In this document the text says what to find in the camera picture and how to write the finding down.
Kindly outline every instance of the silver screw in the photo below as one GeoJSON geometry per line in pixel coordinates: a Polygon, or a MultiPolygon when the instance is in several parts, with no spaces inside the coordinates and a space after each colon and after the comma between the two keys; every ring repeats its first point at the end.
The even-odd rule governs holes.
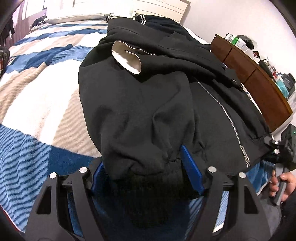
{"type": "Polygon", "coordinates": [[[240,173],[239,173],[239,177],[240,177],[240,178],[246,178],[246,176],[247,176],[247,175],[246,175],[244,172],[240,172],[240,173]]]}
{"type": "Polygon", "coordinates": [[[50,177],[51,179],[56,178],[56,176],[57,176],[57,173],[56,173],[56,172],[52,172],[52,173],[49,175],[49,177],[50,177]]]}
{"type": "Polygon", "coordinates": [[[80,173],[86,173],[87,172],[87,167],[82,167],[79,169],[80,173]]]}
{"type": "Polygon", "coordinates": [[[217,171],[217,168],[215,167],[208,167],[209,172],[214,173],[217,171]]]}

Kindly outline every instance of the brown cabinet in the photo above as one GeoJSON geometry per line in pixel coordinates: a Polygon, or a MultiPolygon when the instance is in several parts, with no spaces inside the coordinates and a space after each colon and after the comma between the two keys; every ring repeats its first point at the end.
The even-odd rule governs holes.
{"type": "Polygon", "coordinates": [[[275,82],[239,48],[216,35],[212,52],[227,67],[235,69],[238,78],[252,95],[271,131],[276,130],[291,115],[292,110],[275,82]]]}

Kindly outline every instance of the blue and white blanket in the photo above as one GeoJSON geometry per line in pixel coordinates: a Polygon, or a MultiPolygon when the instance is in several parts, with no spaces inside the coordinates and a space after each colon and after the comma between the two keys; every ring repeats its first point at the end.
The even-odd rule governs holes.
{"type": "MultiPolygon", "coordinates": [[[[101,20],[47,24],[10,48],[10,62],[0,80],[0,205],[22,232],[36,196],[51,172],[72,173],[101,155],[86,129],[79,99],[78,68],[106,33],[107,23],[101,20]]],[[[257,192],[267,183],[271,170],[270,165],[262,162],[247,173],[257,192]]],[[[215,230],[223,226],[227,200],[228,193],[224,192],[215,230]]],[[[95,203],[113,230],[111,223],[116,221],[111,220],[112,213],[108,215],[107,210],[114,209],[102,209],[100,202],[95,203]]],[[[146,234],[159,234],[158,239],[165,240],[162,234],[170,230],[171,241],[184,239],[201,199],[184,205],[189,212],[183,219],[176,215],[169,223],[179,228],[165,226],[162,230],[147,230],[146,234]]],[[[71,205],[69,209],[74,231],[81,234],[75,226],[71,205]]],[[[135,240],[142,240],[139,237],[143,233],[134,233],[135,240]]],[[[120,230],[112,235],[116,240],[121,240],[116,235],[124,236],[120,230]]]]}

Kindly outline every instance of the zipper slider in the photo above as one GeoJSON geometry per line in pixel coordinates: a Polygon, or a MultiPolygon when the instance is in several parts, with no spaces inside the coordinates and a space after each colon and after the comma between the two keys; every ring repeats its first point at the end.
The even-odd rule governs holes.
{"type": "Polygon", "coordinates": [[[248,167],[251,166],[250,165],[250,159],[249,159],[249,157],[248,157],[248,155],[247,155],[246,150],[244,149],[244,147],[243,146],[240,146],[240,147],[241,147],[242,153],[244,155],[244,160],[245,160],[245,162],[247,164],[247,168],[248,168],[248,167]]]}

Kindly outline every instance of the black sleeve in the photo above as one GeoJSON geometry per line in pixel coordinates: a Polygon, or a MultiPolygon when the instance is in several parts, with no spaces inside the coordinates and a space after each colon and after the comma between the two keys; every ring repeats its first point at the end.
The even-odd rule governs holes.
{"type": "Polygon", "coordinates": [[[296,238],[296,191],[282,205],[281,223],[269,241],[292,241],[296,238]]]}

